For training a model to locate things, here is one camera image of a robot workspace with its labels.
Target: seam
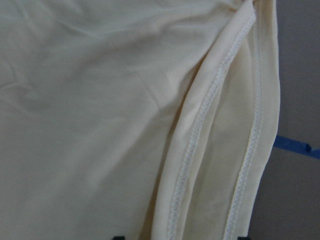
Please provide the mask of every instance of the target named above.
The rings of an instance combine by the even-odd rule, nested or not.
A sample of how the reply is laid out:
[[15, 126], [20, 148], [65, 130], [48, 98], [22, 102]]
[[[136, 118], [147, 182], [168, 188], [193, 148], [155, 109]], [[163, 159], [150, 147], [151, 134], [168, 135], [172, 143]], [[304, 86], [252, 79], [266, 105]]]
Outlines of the seam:
[[178, 178], [174, 186], [174, 192], [171, 200], [167, 232], [166, 232], [167, 240], [174, 240], [176, 237], [177, 221], [180, 216], [181, 203], [185, 193], [186, 184], [190, 174], [190, 168], [192, 165], [195, 151], [198, 146], [201, 130], [203, 127], [203, 123], [205, 121], [205, 117], [209, 111], [210, 105], [217, 93], [217, 90], [221, 85], [220, 83], [222, 82], [222, 79], [226, 74], [226, 69], [230, 66], [232, 60], [235, 58], [244, 37], [248, 34], [248, 32], [250, 31], [255, 21], [256, 21], [256, 14], [253, 13], [247, 19], [245, 24], [242, 25], [241, 29], [235, 36], [229, 51], [227, 52], [227, 54], [225, 55], [225, 57], [223, 58], [222, 62], [220, 63], [217, 69], [215, 78], [211, 83], [210, 88], [207, 91], [201, 103], [200, 109], [195, 117], [195, 120], [192, 126], [191, 137], [189, 139], [188, 146], [185, 151], [183, 161], [181, 163], [180, 171], [178, 173]]
[[255, 82], [254, 82], [254, 118], [250, 131], [249, 142], [244, 156], [244, 161], [238, 175], [231, 207], [224, 230], [223, 240], [232, 240], [235, 233], [237, 218], [244, 191], [247, 184], [247, 178], [250, 167], [252, 165], [258, 142], [260, 139], [261, 129], [263, 125], [264, 101], [263, 101], [263, 81], [262, 81], [262, 64], [261, 64], [261, 4], [258, 3], [258, 21], [253, 26], [253, 51], [255, 62]]

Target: gray background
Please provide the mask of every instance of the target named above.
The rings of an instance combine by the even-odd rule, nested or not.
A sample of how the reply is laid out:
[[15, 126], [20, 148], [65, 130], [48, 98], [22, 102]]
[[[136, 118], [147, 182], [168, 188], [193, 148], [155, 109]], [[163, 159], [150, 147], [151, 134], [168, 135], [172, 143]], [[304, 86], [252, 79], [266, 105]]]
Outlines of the gray background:
[[[277, 1], [278, 135], [320, 148], [320, 0]], [[255, 200], [251, 240], [320, 240], [320, 160], [273, 148]]]

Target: garment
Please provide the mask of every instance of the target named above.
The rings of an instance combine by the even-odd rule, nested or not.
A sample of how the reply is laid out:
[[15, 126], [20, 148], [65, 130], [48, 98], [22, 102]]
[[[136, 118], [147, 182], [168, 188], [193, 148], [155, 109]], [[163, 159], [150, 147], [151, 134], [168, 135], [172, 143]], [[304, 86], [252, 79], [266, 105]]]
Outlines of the garment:
[[247, 235], [274, 0], [3, 0], [0, 22], [0, 239]]

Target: cream cloth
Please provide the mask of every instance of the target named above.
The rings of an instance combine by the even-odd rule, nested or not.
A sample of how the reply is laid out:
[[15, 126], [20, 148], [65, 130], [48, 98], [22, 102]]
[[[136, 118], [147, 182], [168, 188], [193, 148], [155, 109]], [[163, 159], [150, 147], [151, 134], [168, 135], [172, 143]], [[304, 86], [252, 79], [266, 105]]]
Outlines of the cream cloth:
[[2, 0], [0, 57], [0, 239], [247, 235], [275, 0]]

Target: blue stripe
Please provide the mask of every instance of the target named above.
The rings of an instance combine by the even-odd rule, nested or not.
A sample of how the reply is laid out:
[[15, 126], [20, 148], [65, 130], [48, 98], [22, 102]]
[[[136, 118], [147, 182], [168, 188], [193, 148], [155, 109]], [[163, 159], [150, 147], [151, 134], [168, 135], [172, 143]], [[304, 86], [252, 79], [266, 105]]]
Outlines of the blue stripe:
[[277, 135], [273, 146], [275, 148], [284, 149], [297, 154], [309, 156], [311, 158], [320, 159], [320, 149], [313, 149], [308, 143], [292, 140], [284, 136]]

